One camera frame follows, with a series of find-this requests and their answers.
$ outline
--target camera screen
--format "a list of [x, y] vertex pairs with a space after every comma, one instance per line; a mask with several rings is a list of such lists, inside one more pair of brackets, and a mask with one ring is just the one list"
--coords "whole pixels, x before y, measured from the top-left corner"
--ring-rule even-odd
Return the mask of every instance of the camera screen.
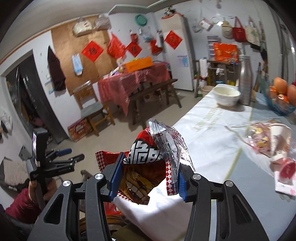
[[35, 158], [36, 158], [36, 139], [37, 139], [37, 136], [35, 133], [33, 133], [32, 151]]

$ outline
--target hand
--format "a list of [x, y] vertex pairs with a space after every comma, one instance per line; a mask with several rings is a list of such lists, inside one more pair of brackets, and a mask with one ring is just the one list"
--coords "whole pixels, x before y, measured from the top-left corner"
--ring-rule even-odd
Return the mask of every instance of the hand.
[[50, 183], [47, 185], [48, 192], [44, 194], [43, 199], [45, 201], [49, 201], [54, 193], [57, 191], [57, 183], [56, 180], [53, 178]]
[[[34, 203], [38, 204], [36, 193], [35, 193], [35, 188], [36, 187], [37, 187], [37, 181], [36, 180], [29, 182], [29, 197]], [[52, 179], [50, 181], [50, 183], [47, 186], [47, 190], [48, 190], [48, 192], [45, 193], [45, 195], [43, 196], [43, 199], [45, 201], [49, 201], [52, 198], [52, 196], [54, 195], [54, 193], [56, 192], [56, 190], [57, 190], [57, 184], [56, 184], [55, 179]]]

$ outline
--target wooden bench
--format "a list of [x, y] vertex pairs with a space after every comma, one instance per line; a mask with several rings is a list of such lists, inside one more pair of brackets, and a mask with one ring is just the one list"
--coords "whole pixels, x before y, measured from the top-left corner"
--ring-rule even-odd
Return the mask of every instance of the wooden bench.
[[169, 88], [170, 88], [177, 103], [178, 103], [179, 108], [182, 108], [182, 105], [181, 105], [181, 102], [177, 96], [177, 93], [176, 93], [174, 87], [172, 86], [172, 83], [174, 83], [176, 81], [177, 81], [177, 79], [170, 79], [170, 80], [161, 82], [159, 84], [152, 85], [148, 88], [143, 89], [142, 91], [140, 91], [138, 93], [131, 95], [130, 96], [130, 105], [131, 105], [131, 109], [132, 109], [132, 124], [134, 125], [136, 123], [136, 116], [137, 116], [137, 109], [138, 109], [141, 125], [142, 125], [143, 129], [145, 129], [147, 127], [146, 121], [143, 119], [141, 102], [144, 102], [145, 95], [153, 93], [161, 88], [165, 88], [165, 96], [166, 96], [167, 105], [170, 104], [170, 100], [169, 100]]

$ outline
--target silver screw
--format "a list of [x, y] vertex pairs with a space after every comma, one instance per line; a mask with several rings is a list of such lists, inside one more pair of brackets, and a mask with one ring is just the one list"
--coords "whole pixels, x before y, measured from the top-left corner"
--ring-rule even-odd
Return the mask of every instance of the silver screw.
[[232, 187], [233, 186], [233, 182], [232, 181], [226, 181], [226, 186]]
[[98, 174], [96, 174], [96, 175], [94, 176], [94, 178], [97, 179], [97, 180], [100, 180], [100, 179], [102, 179], [103, 177], [104, 177], [104, 175], [101, 174], [101, 173], [98, 173]]
[[200, 180], [202, 178], [202, 176], [199, 174], [193, 174], [192, 178], [195, 180]]
[[70, 184], [71, 184], [71, 182], [68, 180], [63, 182], [64, 187], [70, 186]]

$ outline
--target bag handle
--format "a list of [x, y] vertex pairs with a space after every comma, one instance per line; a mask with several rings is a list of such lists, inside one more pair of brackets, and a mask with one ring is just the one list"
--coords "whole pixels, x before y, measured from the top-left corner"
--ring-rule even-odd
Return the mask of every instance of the bag handle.
[[241, 22], [240, 22], [240, 20], [239, 20], [238, 17], [235, 17], [234, 27], [237, 28], [237, 22], [239, 23], [240, 27], [242, 28], [243, 26], [242, 26], [242, 24], [241, 24]]
[[254, 20], [250, 16], [249, 16], [249, 26], [256, 28]]

